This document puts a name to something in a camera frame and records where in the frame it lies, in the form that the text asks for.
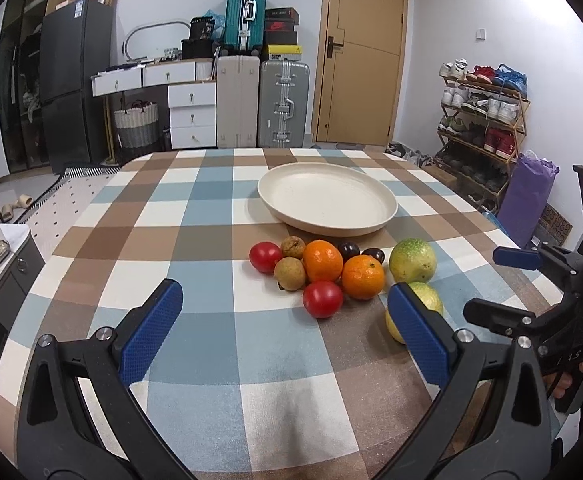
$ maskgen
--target door frame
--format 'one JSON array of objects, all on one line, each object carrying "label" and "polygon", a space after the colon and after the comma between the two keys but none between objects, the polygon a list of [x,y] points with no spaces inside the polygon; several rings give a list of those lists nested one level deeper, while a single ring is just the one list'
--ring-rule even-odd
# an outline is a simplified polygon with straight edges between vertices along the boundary
[{"label": "door frame", "polygon": [[[389,125],[387,141],[393,138],[396,127],[396,113],[400,98],[400,86],[403,80],[403,67],[405,65],[405,46],[407,44],[407,4],[409,0],[403,0],[403,30],[401,34],[400,57],[398,60],[398,78],[396,79],[396,92],[394,97],[393,122]],[[327,15],[329,13],[329,0],[322,0],[320,10],[320,33],[318,35],[318,59],[316,59],[316,83],[314,86],[314,105],[311,113],[311,136],[314,142],[327,142],[327,139],[318,139],[318,114],[320,113],[320,99],[323,93],[323,71],[325,69],[325,54],[327,45]]]}]

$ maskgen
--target round plate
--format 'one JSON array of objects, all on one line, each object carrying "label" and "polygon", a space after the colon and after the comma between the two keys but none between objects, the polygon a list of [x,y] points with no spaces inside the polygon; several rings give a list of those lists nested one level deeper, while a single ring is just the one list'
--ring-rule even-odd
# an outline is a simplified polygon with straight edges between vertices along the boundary
[{"label": "round plate", "polygon": [[273,168],[258,182],[258,193],[287,224],[339,238],[377,231],[398,211],[393,192],[375,178],[322,162]]}]

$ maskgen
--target laundry basket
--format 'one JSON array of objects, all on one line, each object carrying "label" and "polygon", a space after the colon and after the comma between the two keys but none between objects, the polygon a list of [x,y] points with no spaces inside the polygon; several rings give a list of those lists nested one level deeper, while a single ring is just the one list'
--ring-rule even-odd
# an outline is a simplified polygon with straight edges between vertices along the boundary
[{"label": "laundry basket", "polygon": [[114,112],[113,117],[121,148],[142,148],[160,138],[156,103],[134,101],[129,108]]}]

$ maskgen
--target gray suitcase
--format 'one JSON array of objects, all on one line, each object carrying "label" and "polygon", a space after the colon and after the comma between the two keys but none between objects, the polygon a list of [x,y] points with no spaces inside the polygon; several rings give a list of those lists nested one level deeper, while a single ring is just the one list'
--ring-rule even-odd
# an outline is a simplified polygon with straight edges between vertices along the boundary
[{"label": "gray suitcase", "polygon": [[218,58],[216,140],[219,148],[255,148],[258,133],[260,59]]},{"label": "gray suitcase", "polygon": [[260,68],[258,145],[302,148],[309,98],[309,67],[294,61],[265,61]]}]

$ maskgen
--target screw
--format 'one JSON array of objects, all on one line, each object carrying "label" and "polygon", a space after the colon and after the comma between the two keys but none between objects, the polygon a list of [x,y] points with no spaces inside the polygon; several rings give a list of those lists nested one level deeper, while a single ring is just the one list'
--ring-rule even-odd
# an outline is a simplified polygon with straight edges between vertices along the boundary
[{"label": "screw", "polygon": [[518,345],[521,348],[531,348],[531,339],[529,339],[526,335],[521,335],[518,338]]},{"label": "screw", "polygon": [[474,340],[474,333],[471,330],[462,328],[456,332],[456,337],[461,343],[471,343]]},{"label": "screw", "polygon": [[51,334],[43,334],[40,336],[40,339],[38,339],[38,345],[42,347],[49,346],[52,341],[53,336]]},{"label": "screw", "polygon": [[102,328],[99,328],[97,330],[97,332],[95,333],[95,338],[100,341],[107,341],[108,339],[111,339],[112,335],[113,328],[111,328],[110,326],[103,326]]}]

